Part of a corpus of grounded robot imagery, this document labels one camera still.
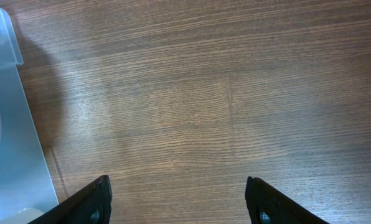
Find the wooden surface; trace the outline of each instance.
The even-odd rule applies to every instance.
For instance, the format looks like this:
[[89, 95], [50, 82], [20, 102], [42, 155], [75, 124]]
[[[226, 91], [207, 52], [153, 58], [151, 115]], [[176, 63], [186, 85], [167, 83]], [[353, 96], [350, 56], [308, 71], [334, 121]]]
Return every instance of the wooden surface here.
[[111, 223], [250, 223], [258, 176], [371, 223], [371, 1], [0, 1], [60, 201]]

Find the light blue tray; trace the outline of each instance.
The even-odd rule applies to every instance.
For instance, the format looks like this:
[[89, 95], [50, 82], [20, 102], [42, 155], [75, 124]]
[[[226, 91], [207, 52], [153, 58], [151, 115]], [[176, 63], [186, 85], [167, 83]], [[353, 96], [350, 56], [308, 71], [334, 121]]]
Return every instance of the light blue tray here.
[[0, 220], [58, 205], [16, 68], [21, 64], [11, 20], [0, 8]]

